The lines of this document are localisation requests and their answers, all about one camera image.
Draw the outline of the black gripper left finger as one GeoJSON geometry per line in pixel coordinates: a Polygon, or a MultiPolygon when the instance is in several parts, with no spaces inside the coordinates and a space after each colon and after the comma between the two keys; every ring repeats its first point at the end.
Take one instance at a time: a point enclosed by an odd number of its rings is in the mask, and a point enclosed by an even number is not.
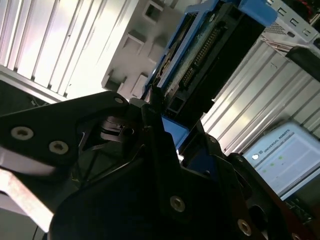
{"type": "Polygon", "coordinates": [[[113,91],[4,115],[0,118],[0,192],[37,223],[50,223],[51,211],[20,179],[61,182],[80,154],[108,142],[124,145],[122,163],[112,173],[142,159],[153,172],[158,196],[187,194],[172,135],[156,94],[150,102],[125,100],[113,91]]]}

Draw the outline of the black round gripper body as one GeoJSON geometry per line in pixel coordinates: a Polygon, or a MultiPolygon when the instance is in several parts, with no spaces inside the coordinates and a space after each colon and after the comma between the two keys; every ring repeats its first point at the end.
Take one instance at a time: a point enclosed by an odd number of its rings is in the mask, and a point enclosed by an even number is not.
{"type": "Polygon", "coordinates": [[[218,187],[217,158],[200,154],[176,184],[186,195],[160,198],[138,159],[68,197],[50,224],[51,240],[235,240],[238,227],[218,187]]]}

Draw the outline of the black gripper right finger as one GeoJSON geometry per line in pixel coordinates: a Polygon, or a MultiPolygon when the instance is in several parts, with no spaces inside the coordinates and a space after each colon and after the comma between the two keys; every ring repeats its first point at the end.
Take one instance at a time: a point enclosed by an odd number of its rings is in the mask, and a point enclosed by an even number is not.
{"type": "Polygon", "coordinates": [[[182,145],[183,165],[215,187],[216,236],[224,240],[311,240],[312,233],[238,153],[225,155],[200,122],[182,145]]]}

